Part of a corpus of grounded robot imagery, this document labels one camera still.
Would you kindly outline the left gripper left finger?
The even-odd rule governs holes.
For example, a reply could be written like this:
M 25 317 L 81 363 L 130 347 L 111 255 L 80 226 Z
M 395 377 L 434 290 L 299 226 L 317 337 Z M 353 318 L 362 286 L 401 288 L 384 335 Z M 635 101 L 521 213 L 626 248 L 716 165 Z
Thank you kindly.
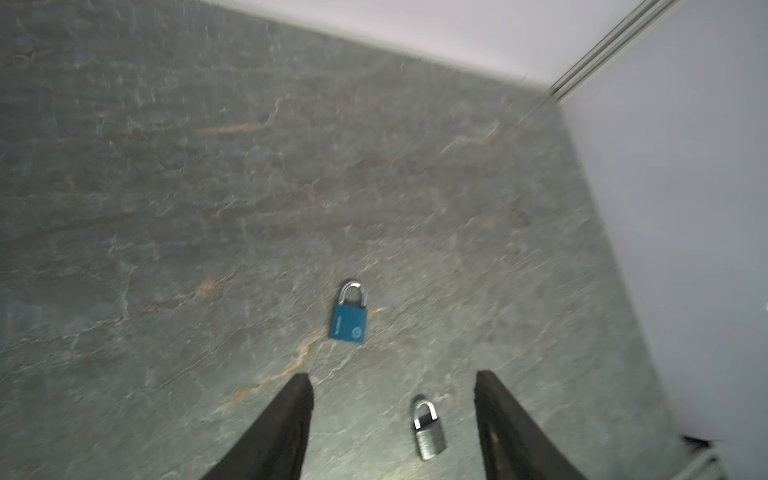
M 207 472 L 206 479 L 298 479 L 301 477 L 312 410 L 306 373 L 284 385 L 242 437 Z

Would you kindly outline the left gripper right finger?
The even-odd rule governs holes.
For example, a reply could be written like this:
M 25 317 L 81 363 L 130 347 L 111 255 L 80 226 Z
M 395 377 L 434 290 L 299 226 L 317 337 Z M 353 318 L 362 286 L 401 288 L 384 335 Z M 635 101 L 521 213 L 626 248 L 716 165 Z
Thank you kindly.
M 475 410 L 488 479 L 582 479 L 495 373 L 476 375 Z

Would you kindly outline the blue padlock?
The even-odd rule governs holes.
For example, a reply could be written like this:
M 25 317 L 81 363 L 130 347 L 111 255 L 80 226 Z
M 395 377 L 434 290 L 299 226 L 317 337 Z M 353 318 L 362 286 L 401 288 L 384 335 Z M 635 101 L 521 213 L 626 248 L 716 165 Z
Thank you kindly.
M 351 290 L 357 290 L 359 293 L 359 302 L 356 305 L 347 302 L 347 294 Z M 339 292 L 333 310 L 329 338 L 362 344 L 365 341 L 367 317 L 366 290 L 358 280 L 348 281 Z

